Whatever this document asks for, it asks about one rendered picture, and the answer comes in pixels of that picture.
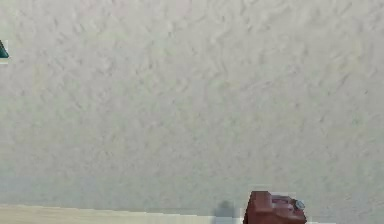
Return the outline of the red box-shaped can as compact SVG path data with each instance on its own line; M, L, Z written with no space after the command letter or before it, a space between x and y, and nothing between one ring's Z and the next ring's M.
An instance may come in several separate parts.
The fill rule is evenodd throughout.
M242 224L307 224L305 205L290 196L252 191Z

